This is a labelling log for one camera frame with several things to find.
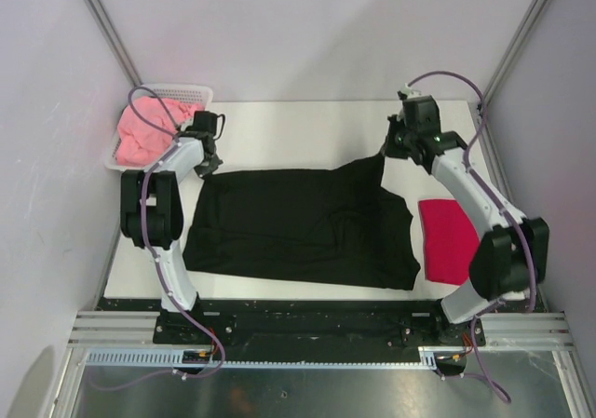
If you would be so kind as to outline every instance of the white work surface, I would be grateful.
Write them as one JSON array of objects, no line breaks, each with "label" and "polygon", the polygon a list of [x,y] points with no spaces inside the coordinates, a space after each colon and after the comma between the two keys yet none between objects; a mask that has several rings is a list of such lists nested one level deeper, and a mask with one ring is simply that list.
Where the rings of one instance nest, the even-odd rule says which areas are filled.
[{"label": "white work surface", "polygon": [[[443,131],[457,131],[468,142],[475,132],[466,101],[439,101]],[[218,172],[240,169],[334,169],[354,159],[374,155],[387,133],[388,115],[400,111],[399,101],[288,101],[213,103],[227,124],[217,142],[224,161]],[[488,169],[477,144],[471,152],[477,170]],[[183,246],[195,214],[202,181],[192,172],[180,184],[183,203]],[[456,286],[425,280],[423,233],[418,201],[451,198],[447,190],[412,161],[386,159],[382,182],[405,198],[413,215],[413,254],[422,268],[412,291],[266,280],[189,272],[201,298],[218,299],[439,299]],[[118,242],[104,297],[159,298],[156,270],[143,250],[123,236]]]}]

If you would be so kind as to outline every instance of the pink towel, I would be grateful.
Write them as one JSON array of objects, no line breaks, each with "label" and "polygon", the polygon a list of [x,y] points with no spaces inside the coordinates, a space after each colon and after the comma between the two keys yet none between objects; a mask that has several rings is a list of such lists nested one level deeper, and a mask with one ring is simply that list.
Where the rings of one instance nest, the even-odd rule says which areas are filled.
[{"label": "pink towel", "polygon": [[[162,99],[171,112],[171,116],[178,125],[191,118],[195,111],[203,111],[200,104],[186,104],[173,99]],[[134,107],[147,120],[159,127],[175,132],[168,114],[157,99],[140,97],[134,101]],[[120,146],[115,154],[118,165],[144,167],[160,157],[171,145],[172,138],[168,134],[158,131],[143,123],[127,106],[118,122]]]},{"label": "pink towel", "polygon": [[472,222],[452,199],[428,199],[418,206],[425,234],[427,280],[463,285],[479,245]]}]

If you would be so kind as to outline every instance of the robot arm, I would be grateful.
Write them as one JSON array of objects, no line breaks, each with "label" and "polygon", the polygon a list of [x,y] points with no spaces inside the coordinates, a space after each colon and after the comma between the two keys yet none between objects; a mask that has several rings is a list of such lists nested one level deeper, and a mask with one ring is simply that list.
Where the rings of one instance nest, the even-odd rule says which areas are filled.
[{"label": "robot arm", "polygon": [[[216,154],[214,134],[220,116],[214,113],[196,112],[193,125],[160,157],[159,167],[151,174],[147,199],[147,228],[151,247],[156,253],[161,276],[169,291],[162,291],[162,308],[177,313],[170,298],[191,311],[198,294],[188,277],[183,260],[180,236],[183,231],[183,209],[178,184],[192,170],[199,176],[212,173],[222,161]],[[134,245],[143,248],[149,258],[154,255],[146,249],[141,230],[141,186],[145,173],[127,170],[122,174],[120,199],[120,228]]]},{"label": "robot arm", "polygon": [[519,225],[529,244],[536,282],[543,281],[546,273],[549,228],[542,219],[528,220],[489,182],[473,177],[465,164],[466,144],[455,132],[441,132],[434,99],[408,95],[402,97],[402,112],[389,117],[385,156],[411,158],[424,167],[459,202],[481,239],[469,280],[441,301],[448,321],[462,323],[499,298],[530,286],[522,243],[511,221]]}]

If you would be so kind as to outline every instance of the metal floor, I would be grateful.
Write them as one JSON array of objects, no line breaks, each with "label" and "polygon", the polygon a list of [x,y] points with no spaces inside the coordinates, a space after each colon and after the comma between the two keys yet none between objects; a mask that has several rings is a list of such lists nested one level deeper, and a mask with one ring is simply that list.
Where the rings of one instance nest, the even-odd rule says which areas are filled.
[{"label": "metal floor", "polygon": [[[442,381],[432,371],[224,369],[204,380],[169,374],[118,392],[96,384],[123,384],[155,369],[87,367],[75,417],[145,418],[388,418],[571,417],[550,352],[482,354],[494,379],[510,393],[502,403],[471,379]],[[467,372],[478,372],[474,357]]]}]

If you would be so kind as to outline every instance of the black garment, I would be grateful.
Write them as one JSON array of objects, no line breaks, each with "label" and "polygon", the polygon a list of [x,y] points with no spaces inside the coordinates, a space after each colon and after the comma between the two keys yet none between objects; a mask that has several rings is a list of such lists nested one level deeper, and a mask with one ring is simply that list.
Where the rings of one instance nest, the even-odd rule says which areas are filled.
[{"label": "black garment", "polygon": [[334,170],[210,175],[183,257],[189,271],[411,290],[412,215],[381,187],[381,155]]}]

